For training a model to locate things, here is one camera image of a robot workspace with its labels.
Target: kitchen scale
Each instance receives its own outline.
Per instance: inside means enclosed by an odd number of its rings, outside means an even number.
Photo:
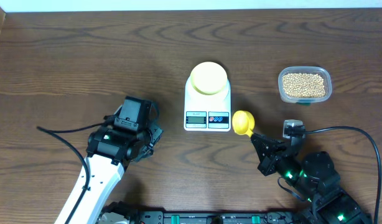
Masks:
[[[185,84],[184,129],[187,131],[229,131],[231,88],[226,71],[217,63],[203,62]]]

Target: grain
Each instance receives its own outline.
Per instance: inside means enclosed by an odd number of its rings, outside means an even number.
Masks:
[[[326,95],[324,79],[318,74],[289,73],[282,84],[287,95],[299,98],[319,98]]]

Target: plastic container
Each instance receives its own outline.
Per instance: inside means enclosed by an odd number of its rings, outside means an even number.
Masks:
[[[311,73],[318,74],[324,79],[324,89],[325,96],[319,98],[298,98],[292,97],[285,93],[284,85],[282,84],[282,78],[284,75],[289,73]],[[285,68],[278,76],[278,88],[279,94],[281,95],[281,99],[287,103],[318,103],[323,102],[329,99],[332,94],[332,83],[330,81],[329,73],[320,67],[310,67],[310,66],[295,66],[295,67],[287,67]]]

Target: white backdrop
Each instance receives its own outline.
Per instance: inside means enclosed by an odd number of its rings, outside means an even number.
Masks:
[[[382,7],[382,0],[0,0],[6,12]]]

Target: brown wood surface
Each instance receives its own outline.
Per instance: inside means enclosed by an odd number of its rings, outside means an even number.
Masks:
[[[53,223],[79,174],[73,152],[35,127],[98,123],[126,95],[158,102],[165,133],[108,202],[166,210],[307,206],[277,186],[277,175],[259,173],[247,137],[184,131],[185,81],[207,60],[224,64],[232,110],[252,112],[256,131],[280,138],[285,119],[309,130],[356,126],[382,156],[382,9],[8,14],[0,39],[0,223]],[[331,98],[282,102],[277,76],[295,65],[327,69]],[[89,133],[65,138],[85,155]],[[319,150],[373,213],[377,170],[368,140],[351,131],[309,136],[303,153]]]

